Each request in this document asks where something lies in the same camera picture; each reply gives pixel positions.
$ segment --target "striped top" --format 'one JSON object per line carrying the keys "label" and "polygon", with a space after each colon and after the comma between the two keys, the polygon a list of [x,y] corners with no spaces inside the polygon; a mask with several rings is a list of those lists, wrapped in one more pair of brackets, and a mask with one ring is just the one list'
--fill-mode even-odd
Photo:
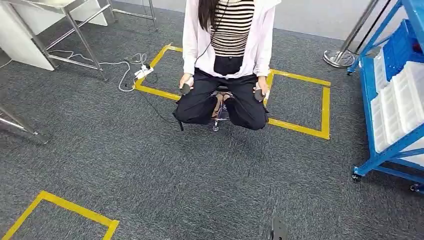
{"label": "striped top", "polygon": [[216,6],[216,28],[210,27],[211,45],[217,56],[241,57],[255,12],[254,0],[219,0]]}

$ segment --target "foot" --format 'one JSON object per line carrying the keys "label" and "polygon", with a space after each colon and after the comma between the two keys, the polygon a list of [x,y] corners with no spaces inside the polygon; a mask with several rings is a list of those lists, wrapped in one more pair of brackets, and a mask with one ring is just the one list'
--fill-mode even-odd
{"label": "foot", "polygon": [[231,92],[223,92],[223,101],[225,102],[227,99],[234,98]]}
{"label": "foot", "polygon": [[215,97],[218,99],[218,101],[216,102],[215,109],[213,109],[212,118],[216,118],[218,116],[218,112],[220,111],[221,103],[223,102],[223,99],[224,99],[225,96],[223,96],[221,94],[217,94]]}

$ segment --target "woman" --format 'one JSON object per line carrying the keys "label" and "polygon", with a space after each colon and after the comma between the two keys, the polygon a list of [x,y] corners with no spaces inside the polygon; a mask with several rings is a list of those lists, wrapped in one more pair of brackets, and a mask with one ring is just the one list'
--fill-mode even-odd
{"label": "woman", "polygon": [[[175,117],[187,124],[210,122],[221,101],[231,122],[251,130],[268,122],[263,102],[254,97],[258,83],[268,91],[275,7],[281,0],[187,0],[182,37],[184,75],[194,83],[183,95]],[[214,93],[218,86],[231,93]]]}

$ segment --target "white cardigan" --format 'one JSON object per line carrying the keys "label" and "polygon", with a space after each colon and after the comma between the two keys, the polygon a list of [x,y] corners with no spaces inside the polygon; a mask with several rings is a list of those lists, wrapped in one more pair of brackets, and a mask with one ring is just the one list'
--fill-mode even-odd
{"label": "white cardigan", "polygon": [[211,35],[200,26],[199,0],[186,0],[182,34],[184,73],[194,75],[196,67],[212,76],[227,79],[236,79],[251,74],[256,74],[258,77],[268,76],[273,47],[274,16],[276,5],[279,3],[281,0],[254,0],[255,10],[240,71],[223,76],[214,71],[215,51],[212,46],[209,46],[204,55],[196,62],[196,59],[211,42]]}

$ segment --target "blue shelving cart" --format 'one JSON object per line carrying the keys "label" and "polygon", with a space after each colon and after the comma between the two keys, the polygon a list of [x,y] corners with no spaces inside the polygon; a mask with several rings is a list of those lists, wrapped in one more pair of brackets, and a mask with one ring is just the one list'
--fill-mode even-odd
{"label": "blue shelving cart", "polygon": [[369,52],[372,48],[381,45],[390,38],[387,37],[386,39],[383,39],[382,41],[376,43],[377,38],[380,36],[389,21],[393,18],[395,13],[402,7],[404,7],[408,15],[409,21],[413,27],[413,30],[415,31],[416,38],[418,39],[421,49],[424,50],[424,0],[398,0],[397,3],[388,13],[387,17],[378,27],[374,35],[371,37],[367,45],[364,47],[358,59],[350,68],[347,69],[347,74],[351,75],[359,64],[361,66],[360,82],[362,88],[362,98],[365,112],[366,130],[368,134],[368,146],[370,152],[370,158],[364,164],[362,164],[361,166],[353,167],[352,178],[354,181],[357,182],[360,181],[361,177],[365,176],[369,171],[377,170],[386,174],[391,174],[416,182],[416,184],[410,186],[410,189],[412,191],[424,194],[423,177],[381,166],[381,164],[383,164],[384,162],[392,162],[424,171],[424,167],[413,162],[403,160],[403,158],[405,157],[424,154],[424,148],[402,151],[403,149],[410,146],[411,144],[413,144],[424,136],[424,124],[415,128],[412,132],[408,133],[407,135],[405,135],[397,142],[389,146],[386,150],[380,153],[376,152],[374,143],[373,119],[371,114],[371,100],[377,96],[374,79],[374,59],[366,57],[366,53]]}

